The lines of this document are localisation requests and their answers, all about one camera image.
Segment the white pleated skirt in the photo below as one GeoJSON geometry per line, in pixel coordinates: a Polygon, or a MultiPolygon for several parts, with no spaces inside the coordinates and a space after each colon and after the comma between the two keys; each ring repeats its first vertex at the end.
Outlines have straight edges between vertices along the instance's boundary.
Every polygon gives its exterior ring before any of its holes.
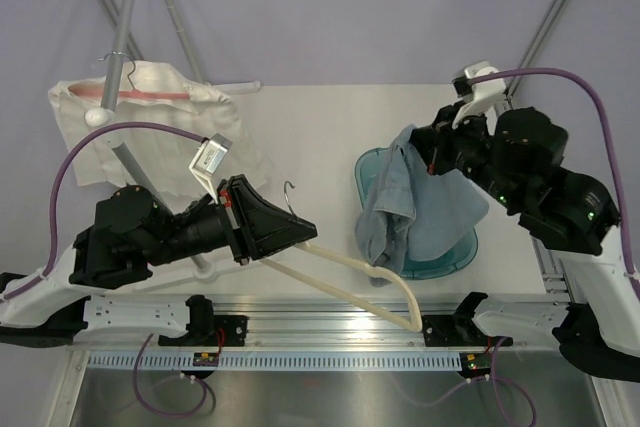
{"type": "Polygon", "coordinates": [[[192,103],[153,106],[119,101],[115,111],[106,112],[100,109],[103,77],[61,81],[52,87],[48,100],[68,148],[75,147],[98,127],[128,122],[149,125],[145,129],[125,128],[104,134],[84,147],[72,162],[77,184],[110,183],[122,187],[132,182],[109,145],[109,140],[119,137],[158,191],[169,196],[197,198],[204,190],[188,165],[200,140],[219,133],[230,139],[233,146],[216,170],[214,181],[244,174],[253,187],[265,186],[271,178],[271,165],[256,146],[231,96],[223,97],[221,90],[216,92],[186,79],[194,98],[192,103]],[[153,124],[172,127],[177,132],[159,131],[151,127],[153,124]],[[197,139],[183,137],[181,131],[191,132],[197,139]]]}

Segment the cream velvet hanger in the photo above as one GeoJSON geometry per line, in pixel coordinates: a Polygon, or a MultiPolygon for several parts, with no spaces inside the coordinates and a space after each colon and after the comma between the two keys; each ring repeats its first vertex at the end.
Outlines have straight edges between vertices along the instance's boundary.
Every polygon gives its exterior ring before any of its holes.
{"type": "Polygon", "coordinates": [[[269,301],[343,302],[398,329],[423,327],[416,295],[399,275],[374,267],[356,252],[353,222],[360,203],[351,181],[320,191],[313,182],[271,181],[261,189],[280,207],[292,206],[317,224],[319,236],[256,265],[255,294],[269,301]]]}

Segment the pink hanger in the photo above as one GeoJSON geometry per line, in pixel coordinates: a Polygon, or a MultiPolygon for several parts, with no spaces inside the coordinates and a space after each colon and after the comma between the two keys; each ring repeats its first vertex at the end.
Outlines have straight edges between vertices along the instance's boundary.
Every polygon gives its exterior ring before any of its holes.
{"type": "Polygon", "coordinates": [[[165,62],[130,61],[123,66],[128,87],[119,87],[119,99],[187,101],[187,79],[165,62]]]}

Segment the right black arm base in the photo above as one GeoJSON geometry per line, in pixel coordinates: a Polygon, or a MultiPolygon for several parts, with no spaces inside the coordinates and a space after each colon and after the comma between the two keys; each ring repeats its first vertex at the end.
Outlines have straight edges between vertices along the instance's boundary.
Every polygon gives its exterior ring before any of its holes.
{"type": "Polygon", "coordinates": [[[489,296],[471,292],[449,314],[424,314],[422,333],[426,347],[495,346],[499,336],[489,337],[474,324],[473,316],[480,303],[489,296]]]}

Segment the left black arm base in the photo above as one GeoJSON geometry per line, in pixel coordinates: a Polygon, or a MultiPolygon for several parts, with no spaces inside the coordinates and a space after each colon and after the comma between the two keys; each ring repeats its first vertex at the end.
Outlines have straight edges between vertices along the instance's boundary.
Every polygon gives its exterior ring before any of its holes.
{"type": "Polygon", "coordinates": [[[189,297],[186,333],[177,338],[160,335],[162,347],[244,347],[249,318],[245,315],[219,314],[203,295],[189,297]]]}

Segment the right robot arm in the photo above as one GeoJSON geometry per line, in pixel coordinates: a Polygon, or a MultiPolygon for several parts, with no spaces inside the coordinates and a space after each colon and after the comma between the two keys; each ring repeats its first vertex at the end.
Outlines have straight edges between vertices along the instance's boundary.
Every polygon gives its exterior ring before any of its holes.
{"type": "Polygon", "coordinates": [[[558,256],[584,296],[560,307],[501,304],[471,293],[475,309],[454,318],[456,336],[476,343],[506,336],[556,348],[593,377],[638,382],[639,299],[622,259],[622,216],[598,180],[562,167],[565,129],[533,107],[510,110],[487,127],[483,114],[463,120],[462,105],[440,109],[410,143],[428,173],[457,171],[503,206],[558,256]]]}

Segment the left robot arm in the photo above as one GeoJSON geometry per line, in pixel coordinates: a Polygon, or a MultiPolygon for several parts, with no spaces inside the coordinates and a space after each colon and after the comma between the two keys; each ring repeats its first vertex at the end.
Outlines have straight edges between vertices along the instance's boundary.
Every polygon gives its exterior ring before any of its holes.
{"type": "Polygon", "coordinates": [[[230,250],[240,265],[311,240],[316,226],[265,200],[243,175],[224,180],[174,214],[148,189],[127,185],[96,205],[50,274],[1,276],[1,341],[27,348],[71,345],[79,334],[155,334],[163,347],[244,343],[243,316],[216,316],[211,300],[116,301],[107,293],[151,278],[153,268],[230,250]]]}

